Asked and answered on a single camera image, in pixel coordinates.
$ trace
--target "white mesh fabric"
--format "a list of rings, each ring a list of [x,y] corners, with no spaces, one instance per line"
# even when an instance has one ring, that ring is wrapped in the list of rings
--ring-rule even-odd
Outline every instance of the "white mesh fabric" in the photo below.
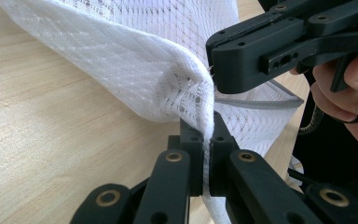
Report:
[[[264,155],[296,108],[271,104],[296,98],[271,84],[239,95],[217,93],[227,102],[219,101],[213,108],[205,43],[210,35],[238,22],[236,4],[234,0],[0,0],[20,27],[98,80],[138,115],[159,122],[182,118],[200,130],[205,139],[206,186],[214,109],[241,147]],[[216,203],[207,189],[205,195],[214,221],[228,223],[222,200]]]

